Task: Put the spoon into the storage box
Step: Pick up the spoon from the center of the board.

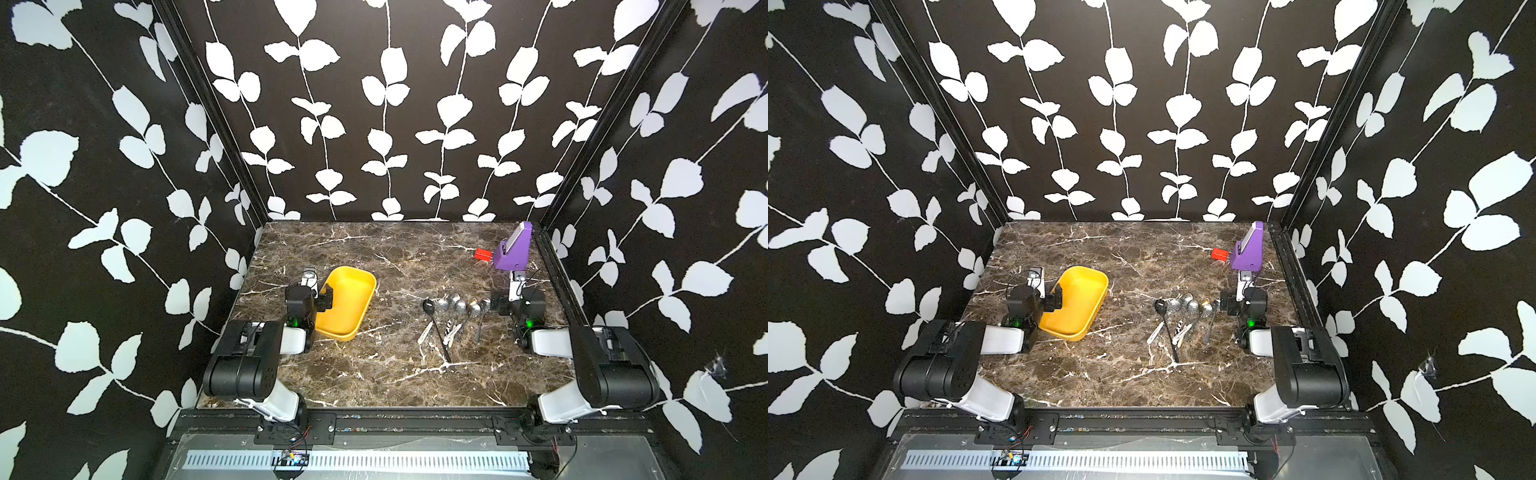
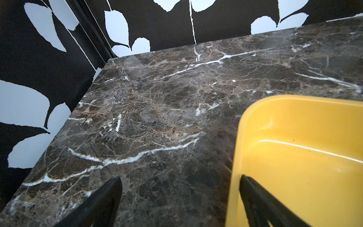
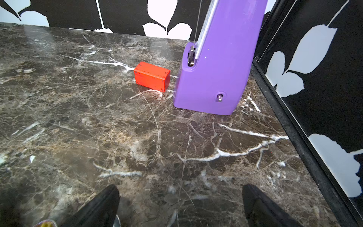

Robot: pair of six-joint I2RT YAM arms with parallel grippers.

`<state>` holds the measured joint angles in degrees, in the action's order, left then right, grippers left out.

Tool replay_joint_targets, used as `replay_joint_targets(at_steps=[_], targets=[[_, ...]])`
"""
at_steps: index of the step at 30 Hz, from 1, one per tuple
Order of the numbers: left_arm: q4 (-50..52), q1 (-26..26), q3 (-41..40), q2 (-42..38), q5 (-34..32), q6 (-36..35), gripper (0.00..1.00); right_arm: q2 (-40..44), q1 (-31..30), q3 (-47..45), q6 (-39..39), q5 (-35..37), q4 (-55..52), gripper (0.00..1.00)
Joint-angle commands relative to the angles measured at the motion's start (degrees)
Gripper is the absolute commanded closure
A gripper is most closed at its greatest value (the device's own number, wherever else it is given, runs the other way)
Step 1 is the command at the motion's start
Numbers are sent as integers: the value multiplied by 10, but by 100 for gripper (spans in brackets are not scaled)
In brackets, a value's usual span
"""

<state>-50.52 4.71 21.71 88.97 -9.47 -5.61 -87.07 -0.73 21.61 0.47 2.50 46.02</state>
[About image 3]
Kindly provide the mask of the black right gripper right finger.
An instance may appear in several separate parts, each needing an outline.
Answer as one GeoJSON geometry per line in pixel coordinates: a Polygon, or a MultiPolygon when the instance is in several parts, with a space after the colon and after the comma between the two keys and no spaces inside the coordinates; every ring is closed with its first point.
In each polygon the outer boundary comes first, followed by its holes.
{"type": "Polygon", "coordinates": [[[272,199],[253,184],[243,186],[244,212],[250,227],[301,227],[272,199]]]}

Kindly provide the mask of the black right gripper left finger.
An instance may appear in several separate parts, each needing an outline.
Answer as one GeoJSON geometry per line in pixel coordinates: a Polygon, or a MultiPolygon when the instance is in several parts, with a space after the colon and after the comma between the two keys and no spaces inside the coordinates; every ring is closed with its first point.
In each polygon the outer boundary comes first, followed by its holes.
{"type": "Polygon", "coordinates": [[[114,184],[107,186],[77,213],[68,218],[62,227],[112,227],[120,202],[114,184]]]}

